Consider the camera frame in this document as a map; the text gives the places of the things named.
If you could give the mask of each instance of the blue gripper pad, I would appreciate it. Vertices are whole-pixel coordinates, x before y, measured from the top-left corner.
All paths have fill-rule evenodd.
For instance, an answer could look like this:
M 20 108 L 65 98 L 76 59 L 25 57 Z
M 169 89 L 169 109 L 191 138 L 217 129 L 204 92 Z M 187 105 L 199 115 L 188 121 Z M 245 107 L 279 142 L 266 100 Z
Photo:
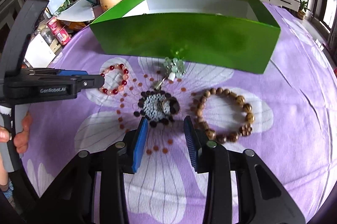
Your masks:
M 190 156 L 190 160 L 191 160 L 191 165 L 194 168 L 195 171 L 197 171 L 198 169 L 198 152 L 197 149 L 195 147 L 195 143 L 194 143 L 194 138 L 192 136 L 192 134 L 196 134 L 195 133 L 195 129 L 193 127 L 193 124 L 191 122 L 190 118 L 185 118 L 184 119 L 184 134 L 185 134 L 185 138 L 186 138 L 186 145 L 188 148 L 188 153 Z
M 137 131 L 139 131 L 137 143 L 134 147 L 134 163 L 132 164 L 132 170 L 136 173 L 140 163 L 142 161 L 142 156 L 144 152 L 144 146 L 147 137 L 148 123 L 146 119 L 142 119 Z
M 81 75 L 87 75 L 88 73 L 86 71 L 81 70 L 62 70 L 58 76 L 81 76 Z

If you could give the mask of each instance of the floor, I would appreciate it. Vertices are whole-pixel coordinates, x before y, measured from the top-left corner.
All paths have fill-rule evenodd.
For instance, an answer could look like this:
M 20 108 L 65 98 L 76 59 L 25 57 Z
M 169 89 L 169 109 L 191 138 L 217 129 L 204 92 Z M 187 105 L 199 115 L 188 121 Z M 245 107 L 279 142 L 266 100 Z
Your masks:
M 312 36 L 314 41 L 316 41 L 317 45 L 320 47 L 320 49 L 322 50 L 322 52 L 324 53 L 324 55 L 328 59 L 332 69 L 335 70 L 337 66 L 336 66 L 335 62 L 333 61 L 333 59 L 332 59 L 330 53 L 328 52 L 328 50 L 323 45 L 324 43 L 327 44 L 327 41 L 325 40 L 325 38 L 319 33 L 319 31 L 308 20 L 302 21 L 298 18 L 296 18 L 296 20 L 298 20 L 304 26 L 304 28 L 309 32 L 309 34 Z

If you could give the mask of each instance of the human hand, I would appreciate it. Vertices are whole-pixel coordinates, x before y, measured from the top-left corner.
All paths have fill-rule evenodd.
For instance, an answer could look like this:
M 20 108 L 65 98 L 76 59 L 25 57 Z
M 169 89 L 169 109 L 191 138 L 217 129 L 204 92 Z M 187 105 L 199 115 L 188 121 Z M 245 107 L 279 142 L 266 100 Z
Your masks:
M 29 128 L 32 124 L 32 116 L 28 112 L 27 115 L 22 120 L 22 129 L 21 133 L 18 133 L 14 137 L 14 146 L 18 153 L 25 153 L 28 149 L 28 139 L 29 139 Z M 11 139 L 9 132 L 0 126 L 0 143 L 6 143 Z

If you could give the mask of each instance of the plastic storage box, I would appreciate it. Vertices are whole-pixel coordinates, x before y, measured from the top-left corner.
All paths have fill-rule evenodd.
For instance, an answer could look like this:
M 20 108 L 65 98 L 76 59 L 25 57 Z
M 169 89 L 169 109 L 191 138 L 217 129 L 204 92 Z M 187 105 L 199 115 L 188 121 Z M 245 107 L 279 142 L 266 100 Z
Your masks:
M 165 58 L 262 74 L 281 32 L 260 0 L 122 0 L 90 24 L 106 54 Z

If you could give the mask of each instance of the bottle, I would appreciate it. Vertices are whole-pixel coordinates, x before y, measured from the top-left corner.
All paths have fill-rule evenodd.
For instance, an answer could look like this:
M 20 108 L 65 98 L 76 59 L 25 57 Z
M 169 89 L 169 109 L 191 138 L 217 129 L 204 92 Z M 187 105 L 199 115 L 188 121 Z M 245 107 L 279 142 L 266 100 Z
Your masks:
M 48 45 L 51 45 L 53 40 L 54 40 L 54 35 L 52 34 L 52 32 L 50 31 L 48 26 L 45 26 L 41 32 L 40 32 L 41 36 L 43 37 L 43 39 L 46 41 L 46 43 Z

